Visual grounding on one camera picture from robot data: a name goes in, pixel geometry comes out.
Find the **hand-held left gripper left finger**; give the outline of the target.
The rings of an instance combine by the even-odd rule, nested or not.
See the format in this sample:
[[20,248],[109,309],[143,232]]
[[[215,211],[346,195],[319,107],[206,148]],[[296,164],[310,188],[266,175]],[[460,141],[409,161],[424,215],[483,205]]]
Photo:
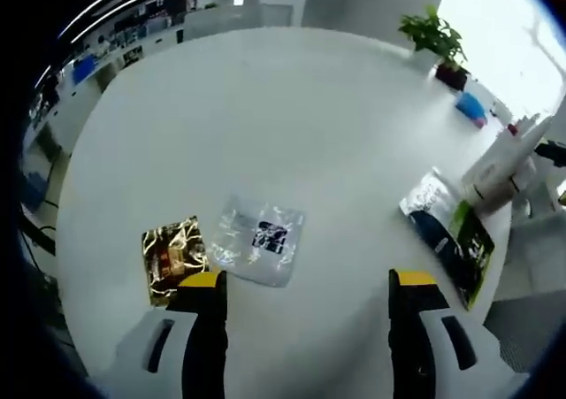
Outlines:
[[118,398],[224,398],[226,273],[188,278],[117,346]]

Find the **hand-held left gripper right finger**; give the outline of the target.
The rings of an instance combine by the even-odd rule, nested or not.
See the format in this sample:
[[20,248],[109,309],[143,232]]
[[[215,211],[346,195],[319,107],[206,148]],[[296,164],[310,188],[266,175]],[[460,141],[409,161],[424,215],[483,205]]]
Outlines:
[[388,275],[395,398],[487,398],[501,383],[500,343],[452,309],[427,272]]

